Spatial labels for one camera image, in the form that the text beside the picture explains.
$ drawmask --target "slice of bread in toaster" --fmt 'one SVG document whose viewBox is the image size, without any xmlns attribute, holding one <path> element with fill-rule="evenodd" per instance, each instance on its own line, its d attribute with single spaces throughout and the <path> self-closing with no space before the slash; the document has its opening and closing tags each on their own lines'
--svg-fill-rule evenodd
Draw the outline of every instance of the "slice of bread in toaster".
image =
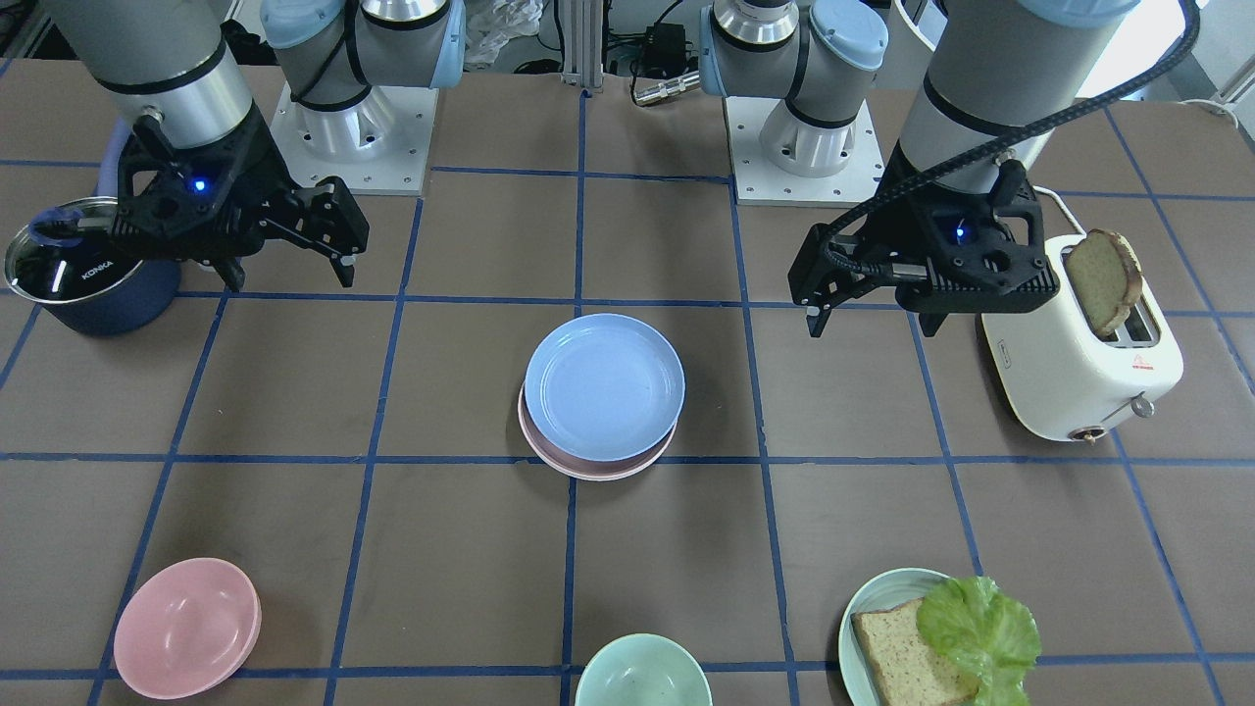
<svg viewBox="0 0 1255 706">
<path fill-rule="evenodd" d="M 922 603 L 916 598 L 851 617 L 885 706 L 955 706 L 970 701 L 980 686 L 920 637 L 915 616 Z"/>
<path fill-rule="evenodd" d="M 1118 232 L 1091 229 L 1068 253 L 1063 267 L 1098 337 L 1114 332 L 1142 297 L 1142 267 L 1133 247 Z"/>
</svg>

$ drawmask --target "white toaster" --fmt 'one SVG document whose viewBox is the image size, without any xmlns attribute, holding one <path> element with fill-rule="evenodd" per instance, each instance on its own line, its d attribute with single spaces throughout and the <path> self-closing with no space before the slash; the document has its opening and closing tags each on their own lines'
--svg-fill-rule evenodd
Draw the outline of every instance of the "white toaster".
<svg viewBox="0 0 1255 706">
<path fill-rule="evenodd" d="M 983 313 L 985 340 L 1015 418 L 1053 441 L 1096 441 L 1137 415 L 1181 380 L 1185 364 L 1150 282 L 1114 335 L 1099 339 L 1086 322 L 1064 253 L 1083 234 L 1045 241 L 1059 292 L 1027 313 Z"/>
</svg>

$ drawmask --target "pink plate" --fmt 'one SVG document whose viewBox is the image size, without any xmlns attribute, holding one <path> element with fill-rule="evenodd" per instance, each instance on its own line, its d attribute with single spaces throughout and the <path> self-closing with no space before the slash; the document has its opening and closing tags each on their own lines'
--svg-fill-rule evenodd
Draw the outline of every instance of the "pink plate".
<svg viewBox="0 0 1255 706">
<path fill-rule="evenodd" d="M 230 562 L 198 558 L 162 569 L 118 622 L 113 660 L 148 698 L 183 698 L 222 683 L 252 651 L 261 602 Z"/>
<path fill-rule="evenodd" d="M 518 426 L 523 429 L 523 439 L 527 440 L 527 445 L 532 448 L 532 451 L 541 458 L 541 461 L 571 478 L 597 482 L 620 480 L 648 469 L 650 464 L 666 451 L 666 448 L 671 445 L 671 438 L 675 436 L 675 428 L 673 426 L 671 431 L 666 433 L 666 436 L 648 451 L 621 461 L 587 461 L 579 459 L 553 446 L 550 440 L 545 439 L 541 430 L 536 429 L 536 423 L 532 421 L 532 415 L 527 411 L 527 401 L 523 399 L 522 390 L 518 391 Z"/>
</svg>

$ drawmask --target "tiled surface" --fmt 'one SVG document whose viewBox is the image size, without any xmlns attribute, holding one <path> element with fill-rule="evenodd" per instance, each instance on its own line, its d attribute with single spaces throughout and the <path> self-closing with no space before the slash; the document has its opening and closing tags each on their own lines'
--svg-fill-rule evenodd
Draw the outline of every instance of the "tiled surface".
<svg viewBox="0 0 1255 706">
<path fill-rule="evenodd" d="M 269 114 L 281 76 L 245 73 Z M 196 554 L 245 567 L 265 614 L 247 671 L 198 705 L 569 706 L 601 645 L 658 632 L 717 703 L 846 706 L 835 622 L 902 566 L 979 566 L 1034 609 L 1037 703 L 1250 702 L 1255 401 L 1232 352 L 1250 371 L 1255 157 L 1222 122 L 1121 105 L 1034 169 L 1133 238 L 1186 356 L 1122 445 L 1060 446 L 1003 409 L 971 316 L 920 339 L 878 291 L 809 339 L 784 272 L 836 212 L 737 207 L 718 103 L 641 112 L 621 89 L 446 92 L 427 197 L 361 199 L 349 290 L 276 243 L 245 292 L 188 267 L 114 339 L 46 312 L 24 336 L 29 305 L 0 295 L 20 578 L 0 578 L 0 633 L 29 636 L 0 647 L 0 702 L 143 702 L 104 652 L 128 574 Z M 911 97 L 870 98 L 886 153 Z M 74 64 L 0 76 L 0 227 L 88 193 L 114 114 Z M 532 456 L 516 395 L 545 334 L 602 310 L 675 344 L 685 413 L 656 468 L 572 483 Z"/>
</svg>

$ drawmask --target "lettuce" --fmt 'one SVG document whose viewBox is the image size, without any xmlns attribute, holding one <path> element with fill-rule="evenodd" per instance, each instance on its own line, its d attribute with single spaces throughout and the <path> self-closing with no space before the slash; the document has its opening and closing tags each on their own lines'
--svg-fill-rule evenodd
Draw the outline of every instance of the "lettuce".
<svg viewBox="0 0 1255 706">
<path fill-rule="evenodd" d="M 1028 706 L 1024 675 L 1042 655 L 1042 638 L 1028 608 L 991 579 L 937 584 L 915 626 L 932 650 L 980 680 L 974 706 Z"/>
</svg>

